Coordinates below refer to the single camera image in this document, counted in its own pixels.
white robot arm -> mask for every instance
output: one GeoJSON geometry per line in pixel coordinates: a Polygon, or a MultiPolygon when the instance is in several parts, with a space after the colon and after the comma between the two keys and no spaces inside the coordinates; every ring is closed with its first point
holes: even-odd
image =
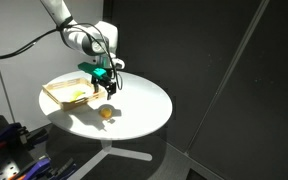
{"type": "Polygon", "coordinates": [[[101,68],[112,68],[108,54],[117,69],[123,69],[125,64],[116,58],[117,28],[109,23],[100,21],[96,25],[87,27],[87,24],[78,24],[69,12],[63,0],[41,0],[45,9],[52,17],[58,28],[62,28],[61,36],[63,42],[70,48],[89,56],[95,56],[94,65],[101,68]],[[102,38],[108,43],[108,51],[102,38]]]}

yellow ball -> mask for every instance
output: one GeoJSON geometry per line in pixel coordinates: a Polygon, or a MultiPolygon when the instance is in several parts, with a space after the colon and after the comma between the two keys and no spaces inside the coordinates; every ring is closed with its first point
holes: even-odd
{"type": "Polygon", "coordinates": [[[103,118],[109,118],[112,116],[112,110],[110,108],[103,108],[100,110],[100,115],[103,118]]]}

dark background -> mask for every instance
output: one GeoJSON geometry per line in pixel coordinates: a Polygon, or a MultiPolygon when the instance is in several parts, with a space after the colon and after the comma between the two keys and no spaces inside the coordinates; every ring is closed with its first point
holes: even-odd
{"type": "Polygon", "coordinates": [[[161,138],[225,179],[288,179],[288,1],[269,2],[208,113],[261,1],[104,2],[125,71],[172,98],[161,138]]]}

tray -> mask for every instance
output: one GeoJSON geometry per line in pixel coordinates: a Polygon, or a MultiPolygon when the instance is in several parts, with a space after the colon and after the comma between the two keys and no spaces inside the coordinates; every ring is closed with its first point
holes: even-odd
{"type": "Polygon", "coordinates": [[[94,93],[94,85],[85,78],[43,85],[43,92],[56,102],[63,111],[105,97],[103,87],[99,86],[99,92],[94,93]],[[75,99],[77,92],[83,92],[84,94],[77,96],[75,99]]]}

black cable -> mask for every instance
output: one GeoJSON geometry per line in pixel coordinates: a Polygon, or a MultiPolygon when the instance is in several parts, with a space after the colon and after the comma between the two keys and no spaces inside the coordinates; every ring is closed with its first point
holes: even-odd
{"type": "Polygon", "coordinates": [[[25,51],[27,51],[28,49],[30,49],[31,47],[33,47],[40,39],[42,39],[43,37],[53,33],[53,32],[56,32],[57,29],[52,29],[44,34],[42,34],[41,36],[35,38],[34,40],[32,40],[31,42],[29,42],[28,44],[26,44],[25,46],[21,47],[20,49],[18,49],[17,51],[13,52],[13,53],[10,53],[10,54],[6,54],[6,55],[2,55],[0,56],[0,59],[6,59],[6,58],[11,58],[11,57],[14,57],[14,56],[17,56],[25,51]]]}
{"type": "Polygon", "coordinates": [[[90,37],[91,37],[91,39],[93,39],[93,40],[105,51],[105,53],[106,53],[106,54],[108,55],[108,57],[109,57],[109,60],[110,60],[110,62],[111,62],[111,65],[112,65],[112,69],[113,69],[113,73],[114,73],[114,77],[113,77],[112,79],[116,78],[117,87],[118,87],[119,90],[122,90],[122,88],[123,88],[123,79],[122,79],[122,76],[121,76],[120,74],[118,74],[117,71],[116,71],[116,67],[115,67],[115,65],[114,65],[114,63],[113,63],[111,54],[110,54],[110,52],[109,52],[109,45],[108,45],[107,41],[105,40],[105,38],[104,38],[103,34],[101,33],[101,31],[100,31],[98,28],[96,28],[94,25],[90,24],[90,23],[77,23],[77,24],[74,24],[74,25],[69,25],[69,26],[67,26],[67,28],[69,28],[69,27],[76,28],[76,29],[79,29],[79,30],[83,31],[83,32],[87,35],[87,37],[88,37],[89,39],[90,39],[90,37]],[[102,46],[92,35],[90,35],[90,34],[89,34],[88,32],[86,32],[85,30],[83,30],[83,29],[81,29],[81,28],[79,28],[79,27],[74,27],[74,26],[77,26],[77,25],[89,25],[89,26],[94,27],[94,29],[96,29],[96,30],[99,32],[99,34],[101,35],[101,38],[103,39],[106,48],[104,49],[103,46],[102,46]],[[120,85],[119,80],[118,80],[118,77],[117,77],[118,75],[120,76],[121,81],[122,81],[121,85],[120,85]]]}
{"type": "MultiPolygon", "coordinates": [[[[105,40],[105,38],[104,38],[103,34],[101,33],[101,31],[97,27],[95,27],[93,24],[90,24],[90,23],[77,23],[77,24],[74,24],[74,25],[65,26],[65,27],[63,27],[63,29],[64,28],[76,28],[76,29],[79,29],[79,30],[83,31],[87,35],[87,37],[89,38],[90,42],[92,42],[91,39],[93,39],[105,51],[105,53],[108,55],[108,58],[110,60],[110,63],[111,63],[111,66],[112,66],[112,70],[113,70],[113,73],[114,73],[114,77],[111,78],[111,79],[115,79],[116,78],[117,87],[118,87],[119,90],[122,90],[122,87],[123,87],[122,76],[120,74],[118,74],[117,71],[116,71],[116,67],[115,67],[115,65],[113,63],[111,54],[109,52],[109,45],[108,45],[107,41],[105,40]],[[102,45],[91,34],[89,34],[88,32],[86,32],[85,30],[83,30],[83,29],[81,29],[79,27],[74,27],[74,26],[77,26],[77,25],[89,25],[89,26],[92,26],[94,29],[96,29],[99,32],[99,34],[101,35],[101,38],[104,41],[105,48],[103,48],[102,45]],[[117,76],[120,76],[120,78],[121,78],[121,86],[120,86],[120,83],[119,83],[119,80],[118,80],[117,76]]],[[[21,53],[27,51],[28,49],[30,49],[31,47],[33,47],[43,37],[45,37],[45,36],[47,36],[47,35],[49,35],[49,34],[51,34],[53,32],[56,32],[56,31],[59,31],[59,29],[58,28],[52,29],[52,30],[42,34],[41,36],[38,36],[37,38],[35,38],[31,42],[29,42],[28,44],[26,44],[23,47],[21,47],[20,49],[18,49],[17,51],[15,51],[13,53],[10,53],[10,54],[5,54],[5,55],[0,56],[0,59],[11,58],[11,57],[14,57],[14,56],[17,56],[17,55],[21,54],[21,53]]]]}

